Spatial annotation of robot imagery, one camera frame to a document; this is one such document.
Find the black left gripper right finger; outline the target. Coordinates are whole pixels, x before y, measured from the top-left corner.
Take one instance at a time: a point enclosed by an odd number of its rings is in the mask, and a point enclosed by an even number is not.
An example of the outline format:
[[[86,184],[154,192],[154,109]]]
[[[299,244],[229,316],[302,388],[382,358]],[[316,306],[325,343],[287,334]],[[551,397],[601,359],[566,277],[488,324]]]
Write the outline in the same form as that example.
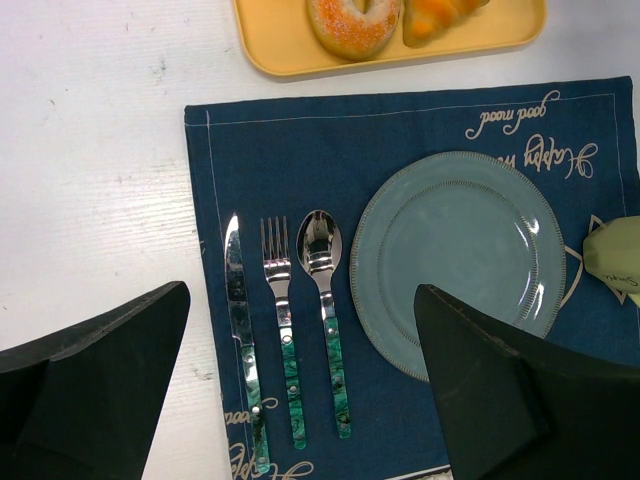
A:
[[[639,370],[421,285],[414,314],[456,479],[636,479]]]

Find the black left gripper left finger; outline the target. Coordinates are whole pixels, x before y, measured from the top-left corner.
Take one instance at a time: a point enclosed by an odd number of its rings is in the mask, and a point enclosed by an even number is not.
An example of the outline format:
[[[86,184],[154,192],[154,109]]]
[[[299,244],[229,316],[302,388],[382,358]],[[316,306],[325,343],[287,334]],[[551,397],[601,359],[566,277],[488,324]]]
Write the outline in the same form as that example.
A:
[[[189,308],[173,281],[2,351],[2,478],[141,478]]]

